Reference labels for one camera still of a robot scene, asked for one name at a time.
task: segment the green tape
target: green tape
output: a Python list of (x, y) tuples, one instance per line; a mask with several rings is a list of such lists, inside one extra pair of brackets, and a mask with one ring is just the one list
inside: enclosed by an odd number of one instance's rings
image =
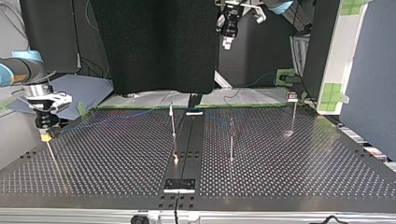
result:
[(364, 0), (344, 0), (341, 8), (341, 16), (361, 14), (361, 6), (365, 4)]
[(338, 102), (341, 100), (341, 87), (339, 83), (325, 83), (323, 93), (320, 98), (319, 111), (335, 111)]
[(8, 97), (7, 99), (0, 101), (0, 110), (8, 109), (8, 106), (14, 101), (14, 97)]
[[(230, 108), (230, 107), (283, 107), (286, 103), (275, 104), (230, 104), (230, 105), (198, 105), (197, 108)], [(169, 109), (169, 105), (145, 106), (145, 105), (102, 105), (98, 109)], [(187, 108), (186, 106), (174, 105), (173, 108)]]
[(85, 109), (85, 105), (82, 102), (78, 103), (78, 113), (81, 116), (85, 116), (86, 114), (88, 114), (88, 111)]
[(294, 77), (295, 76), (295, 70), (294, 68), (289, 68), (289, 69), (278, 69), (276, 71), (276, 85), (277, 86), (293, 86), (292, 83), (286, 83), (282, 80), (280, 80), (280, 76), (289, 76), (289, 77)]

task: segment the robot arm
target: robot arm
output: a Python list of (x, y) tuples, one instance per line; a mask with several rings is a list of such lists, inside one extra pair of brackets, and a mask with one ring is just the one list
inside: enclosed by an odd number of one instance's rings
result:
[[(257, 23), (260, 24), (266, 20), (266, 16), (260, 6), (246, 4), (247, 0), (226, 0), (224, 9), (221, 11), (218, 18), (218, 30), (223, 35), (222, 46), (225, 49), (230, 49), (233, 40), (238, 35), (238, 22), (244, 15), (245, 7), (255, 10), (254, 16), (257, 18)], [(255, 1), (256, 4), (265, 4), (268, 9), (279, 15), (284, 13), (292, 4), (294, 0), (261, 0)]]
[(35, 50), (16, 51), (9, 59), (0, 59), (0, 87), (22, 85), (23, 96), (35, 111), (35, 126), (41, 140), (48, 142), (59, 135), (58, 112), (67, 108), (72, 97), (54, 92), (40, 54)]

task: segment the white panel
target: white panel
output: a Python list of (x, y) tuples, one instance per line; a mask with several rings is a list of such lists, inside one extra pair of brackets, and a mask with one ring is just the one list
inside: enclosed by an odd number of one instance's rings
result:
[(13, 112), (0, 118), (0, 169), (40, 143), (35, 115)]

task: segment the blue cable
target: blue cable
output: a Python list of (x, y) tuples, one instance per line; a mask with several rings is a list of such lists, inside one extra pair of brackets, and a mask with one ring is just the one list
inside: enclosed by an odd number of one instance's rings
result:
[[(271, 75), (271, 74), (274, 74), (274, 73), (267, 73), (267, 74), (264, 74), (263, 76), (259, 77), (254, 83), (251, 83), (251, 84), (248, 84), (248, 85), (246, 85), (246, 86), (243, 86), (242, 88), (247, 88), (247, 87), (255, 86), (263, 77), (266, 77), (266, 76)], [(224, 96), (224, 97), (223, 97), (224, 102), (225, 102), (227, 105), (229, 105), (230, 107), (232, 107), (230, 104), (228, 104), (228, 102), (225, 100), (225, 98), (230, 98), (230, 99), (234, 98), (234, 97), (242, 90), (242, 88), (240, 88), (240, 89), (236, 92), (236, 94), (234, 94), (233, 96)], [(112, 118), (108, 118), (108, 119), (104, 119), (104, 120), (95, 122), (95, 123), (93, 123), (93, 124), (85, 125), (85, 126), (82, 126), (82, 127), (74, 127), (74, 128), (64, 129), (64, 130), (62, 130), (62, 132), (69, 132), (69, 131), (73, 131), (73, 130), (80, 130), (80, 129), (85, 129), (85, 128), (91, 128), (91, 127), (93, 127), (93, 126), (96, 126), (96, 125), (99, 125), (99, 124), (102, 124), (102, 123), (105, 123), (105, 122), (108, 122), (108, 121), (111, 121), (111, 120), (114, 120), (114, 119), (132, 119), (132, 118), (141, 117), (141, 116), (147, 115), (147, 114), (149, 114), (149, 113), (155, 111), (157, 108), (158, 108), (158, 106), (156, 106), (156, 107), (154, 107), (154, 108), (152, 108), (152, 109), (150, 109), (150, 110), (148, 110), (148, 111), (141, 112), (141, 113), (138, 113), (138, 114), (135, 114), (135, 115), (131, 115), (131, 116), (116, 116), (116, 117), (112, 117)], [(205, 113), (205, 115), (206, 115), (207, 117), (209, 117), (210, 119), (213, 119), (213, 120), (219, 122), (221, 125), (226, 125), (226, 126), (229, 126), (229, 125), (230, 125), (229, 122), (224, 121), (224, 120), (221, 120), (221, 119), (217, 119), (217, 118), (215, 118), (215, 117), (209, 115), (208, 113)]]
[(132, 119), (132, 118), (144, 116), (144, 115), (146, 115), (148, 113), (153, 112), (157, 107), (158, 106), (156, 106), (156, 107), (154, 107), (154, 108), (152, 108), (152, 109), (150, 109), (148, 111), (141, 112), (141, 113), (138, 113), (138, 114), (135, 114), (135, 115), (131, 115), (131, 116), (116, 116), (116, 117), (112, 117), (112, 118), (108, 118), (108, 119), (104, 119), (104, 120), (95, 122), (93, 124), (85, 125), (85, 126), (82, 126), (82, 127), (75, 127), (75, 128), (65, 129), (65, 130), (62, 130), (62, 132), (68, 132), (68, 131), (72, 131), (72, 130), (91, 128), (91, 127), (96, 126), (98, 124), (102, 124), (102, 123), (105, 123), (105, 122), (108, 122), (108, 121), (111, 121), (111, 120), (114, 120), (114, 119)]
[[(268, 75), (275, 75), (275, 76), (276, 76), (275, 73), (267, 73), (267, 74), (264, 74), (264, 75), (262, 75), (261, 77), (259, 77), (255, 82), (253, 82), (253, 83), (251, 83), (251, 84), (247, 84), (246, 86), (243, 86), (243, 87), (239, 88), (239, 90), (238, 90), (238, 91), (236, 92), (236, 94), (234, 94), (233, 96), (224, 96), (224, 97), (223, 97), (223, 101), (224, 101), (225, 104), (228, 105), (230, 108), (233, 108), (233, 106), (230, 105), (230, 104), (226, 101), (226, 98), (229, 98), (229, 99), (234, 98), (236, 95), (238, 95), (238, 93), (242, 90), (242, 88), (247, 88), (247, 87), (255, 86), (257, 83), (259, 83), (259, 81), (260, 81), (263, 77), (266, 77), (266, 76), (268, 76)], [(238, 110), (236, 110), (236, 109), (233, 109), (233, 111), (234, 111), (234, 112), (237, 112), (237, 113), (239, 113), (239, 114), (242, 114), (242, 112), (240, 112), (240, 111), (238, 111)]]

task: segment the light gray wall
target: light gray wall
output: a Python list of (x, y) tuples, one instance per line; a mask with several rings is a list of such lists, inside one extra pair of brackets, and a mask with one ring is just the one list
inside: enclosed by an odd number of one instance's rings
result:
[(396, 1), (369, 3), (340, 120), (396, 160)]
[[(1, 0), (21, 12), (18, 0)], [(17, 17), (4, 6), (0, 6), (7, 15), (19, 26)], [(8, 58), (14, 50), (25, 50), (27, 40), (18, 33), (8, 22), (3, 11), (0, 10), (0, 57)], [(20, 87), (0, 89), (0, 104), (11, 97), (11, 93)], [(35, 128), (35, 116), (0, 110), (0, 169), (17, 159), (25, 151), (39, 143), (38, 130)]]

